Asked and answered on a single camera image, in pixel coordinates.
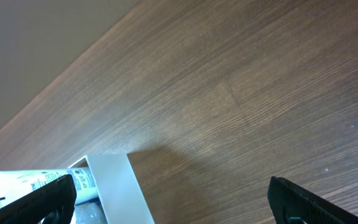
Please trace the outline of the white bamboo-print lotion tube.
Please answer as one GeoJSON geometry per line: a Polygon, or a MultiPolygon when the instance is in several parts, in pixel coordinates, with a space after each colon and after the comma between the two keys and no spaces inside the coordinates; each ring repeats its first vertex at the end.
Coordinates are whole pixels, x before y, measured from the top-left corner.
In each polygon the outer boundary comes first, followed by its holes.
{"type": "Polygon", "coordinates": [[[96,182],[87,167],[0,171],[0,208],[68,174],[73,177],[76,204],[98,197],[96,182]]]}

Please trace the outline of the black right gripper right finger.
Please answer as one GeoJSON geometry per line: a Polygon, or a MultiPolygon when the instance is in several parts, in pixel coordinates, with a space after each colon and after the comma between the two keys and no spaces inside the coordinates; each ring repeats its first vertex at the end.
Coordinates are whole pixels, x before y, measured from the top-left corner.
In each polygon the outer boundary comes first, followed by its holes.
{"type": "Polygon", "coordinates": [[[277,224],[358,223],[358,217],[283,177],[271,177],[267,198],[277,224]]]}

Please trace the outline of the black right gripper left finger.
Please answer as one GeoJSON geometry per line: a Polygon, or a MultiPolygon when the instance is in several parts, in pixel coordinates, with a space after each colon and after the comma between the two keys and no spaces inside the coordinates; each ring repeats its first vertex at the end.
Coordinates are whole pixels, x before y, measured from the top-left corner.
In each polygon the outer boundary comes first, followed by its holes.
{"type": "Polygon", "coordinates": [[[76,189],[73,177],[63,175],[0,209],[0,224],[70,224],[76,189]]]}

